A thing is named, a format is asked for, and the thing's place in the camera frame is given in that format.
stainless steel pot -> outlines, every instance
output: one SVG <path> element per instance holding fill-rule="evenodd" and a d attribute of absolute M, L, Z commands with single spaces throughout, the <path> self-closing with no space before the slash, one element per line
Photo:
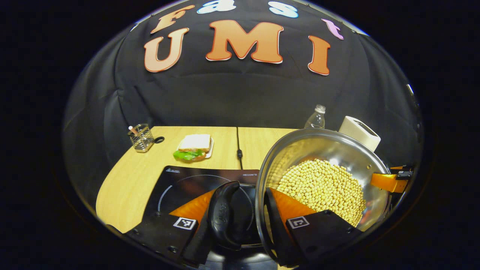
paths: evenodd
<path fill-rule="evenodd" d="M 291 166 L 304 160 L 328 160 L 343 166 L 363 187 L 367 208 L 357 229 L 366 231 L 381 220 L 388 201 L 388 192 L 370 185 L 373 172 L 390 173 L 383 162 L 357 140 L 342 133 L 325 129 L 301 129 L 277 141 L 268 152 L 260 168 L 256 194 L 255 216 L 260 239 L 272 258 L 273 243 L 268 213 L 264 203 L 267 187 L 277 188 L 280 178 Z"/>

sandwich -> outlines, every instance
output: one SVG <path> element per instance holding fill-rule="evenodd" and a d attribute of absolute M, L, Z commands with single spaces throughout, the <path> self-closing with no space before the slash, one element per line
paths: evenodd
<path fill-rule="evenodd" d="M 187 135 L 173 156 L 183 160 L 203 160 L 210 151 L 210 134 Z"/>

black fabric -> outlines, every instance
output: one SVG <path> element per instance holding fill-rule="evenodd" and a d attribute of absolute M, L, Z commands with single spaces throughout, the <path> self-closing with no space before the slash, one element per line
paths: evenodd
<path fill-rule="evenodd" d="M 69 175 L 80 194 L 95 205 L 98 190 L 113 165 L 131 146 L 128 125 L 250 126 L 302 128 L 316 104 L 326 106 L 327 129 L 338 130 L 346 115 L 358 118 L 382 139 L 376 153 L 388 163 L 410 163 L 417 156 L 414 100 L 400 68 L 370 37 L 352 32 L 310 7 L 285 0 L 298 18 L 268 10 L 267 0 L 236 1 L 229 12 L 197 14 L 204 0 L 191 0 L 117 35 L 80 75 L 67 106 L 64 149 Z M 175 23 L 150 31 L 167 13 L 194 4 Z M 344 40 L 330 33 L 327 19 Z M 228 61 L 208 61 L 218 20 L 235 20 L 246 32 L 259 22 L 283 26 L 281 64 L 237 58 L 230 45 Z M 182 53 L 170 69 L 152 73 L 144 67 L 144 45 L 164 37 L 158 59 L 169 54 L 172 31 L 188 27 Z M 323 76 L 308 69 L 312 42 L 327 41 L 328 68 Z"/>

orange letter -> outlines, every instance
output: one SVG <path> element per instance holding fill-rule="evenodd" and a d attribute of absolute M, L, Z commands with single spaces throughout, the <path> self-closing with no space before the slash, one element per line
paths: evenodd
<path fill-rule="evenodd" d="M 195 5 L 190 5 L 188 7 L 184 7 L 182 9 L 179 9 L 177 11 L 174 11 L 172 13 L 169 13 L 165 16 L 162 16 L 160 19 L 158 19 L 160 22 L 158 22 L 158 25 L 153 29 L 150 33 L 153 34 L 155 32 L 158 32 L 162 30 L 165 27 L 169 27 L 170 25 L 174 24 L 175 21 L 172 21 L 173 19 L 178 19 L 182 17 L 185 14 L 185 10 L 189 10 L 194 8 Z"/>
<path fill-rule="evenodd" d="M 227 41 L 232 46 L 238 58 L 244 59 L 252 47 L 257 44 L 257 50 L 252 53 L 252 59 L 259 62 L 280 64 L 283 58 L 278 54 L 278 38 L 283 27 L 273 23 L 259 23 L 248 34 L 232 20 L 216 21 L 210 24 L 215 28 L 212 51 L 207 54 L 207 60 L 228 60 L 232 54 L 227 51 Z"/>
<path fill-rule="evenodd" d="M 308 69 L 321 75 L 329 75 L 330 70 L 328 70 L 327 67 L 327 51 L 330 49 L 330 44 L 314 36 L 308 36 L 308 39 L 313 43 L 312 61 L 308 64 Z"/>
<path fill-rule="evenodd" d="M 159 72 L 171 68 L 180 58 L 183 35 L 187 32 L 188 28 L 182 28 L 168 35 L 172 39 L 170 54 L 164 60 L 157 58 L 158 45 L 163 37 L 157 37 L 145 43 L 145 68 L 150 72 Z"/>

lettuce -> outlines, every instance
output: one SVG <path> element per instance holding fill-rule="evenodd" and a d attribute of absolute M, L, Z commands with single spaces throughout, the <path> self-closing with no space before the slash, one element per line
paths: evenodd
<path fill-rule="evenodd" d="M 180 152 L 180 151 L 175 151 L 175 153 L 173 153 L 173 156 L 176 158 L 176 159 L 183 159 L 183 160 L 192 160 L 198 156 L 202 156 L 204 154 L 203 151 L 201 151 L 200 149 L 197 150 L 196 152 Z"/>

